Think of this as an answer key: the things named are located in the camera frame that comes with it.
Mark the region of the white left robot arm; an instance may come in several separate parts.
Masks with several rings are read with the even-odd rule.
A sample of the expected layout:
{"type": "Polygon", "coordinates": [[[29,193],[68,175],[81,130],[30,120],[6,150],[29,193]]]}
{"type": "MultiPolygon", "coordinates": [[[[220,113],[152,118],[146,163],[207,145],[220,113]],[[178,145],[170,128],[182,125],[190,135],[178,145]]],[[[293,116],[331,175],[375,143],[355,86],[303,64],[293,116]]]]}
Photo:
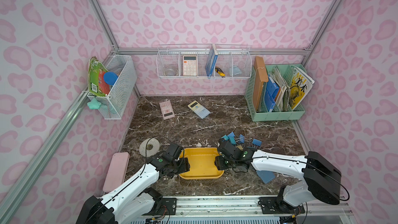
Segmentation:
{"type": "Polygon", "coordinates": [[[159,223],[176,211],[176,199],[164,199],[151,187],[163,176],[190,170],[184,149],[170,144],[167,150],[146,159],[133,176],[100,198],[90,197],[77,218],[78,224],[129,224],[143,215],[152,215],[150,223],[159,223]]]}

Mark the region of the yellow plastic storage box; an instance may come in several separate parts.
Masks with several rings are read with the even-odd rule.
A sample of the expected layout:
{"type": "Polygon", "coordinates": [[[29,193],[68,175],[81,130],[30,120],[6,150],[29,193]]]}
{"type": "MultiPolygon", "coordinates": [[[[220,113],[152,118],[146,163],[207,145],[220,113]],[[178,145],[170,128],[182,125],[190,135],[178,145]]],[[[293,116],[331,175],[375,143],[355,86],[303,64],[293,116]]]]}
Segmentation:
{"type": "Polygon", "coordinates": [[[185,180],[218,179],[224,171],[219,171],[215,158],[219,156],[215,147],[186,148],[184,157],[188,159],[190,170],[179,176],[185,180]]]}

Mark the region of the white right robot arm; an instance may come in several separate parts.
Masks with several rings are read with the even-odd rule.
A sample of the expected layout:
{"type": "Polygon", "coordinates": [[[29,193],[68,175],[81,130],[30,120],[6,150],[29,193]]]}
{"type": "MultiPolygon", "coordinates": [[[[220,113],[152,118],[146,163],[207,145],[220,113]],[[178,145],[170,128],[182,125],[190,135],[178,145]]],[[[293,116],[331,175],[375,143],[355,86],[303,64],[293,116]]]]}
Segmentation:
{"type": "Polygon", "coordinates": [[[286,156],[265,152],[253,147],[238,148],[221,138],[217,146],[215,166],[218,170],[231,169],[236,173],[249,170],[269,171],[298,179],[290,186],[282,186],[275,197],[262,197],[258,204],[264,214],[298,214],[313,200],[338,205],[343,201],[342,173],[321,154],[310,151],[305,156],[286,156]]]}

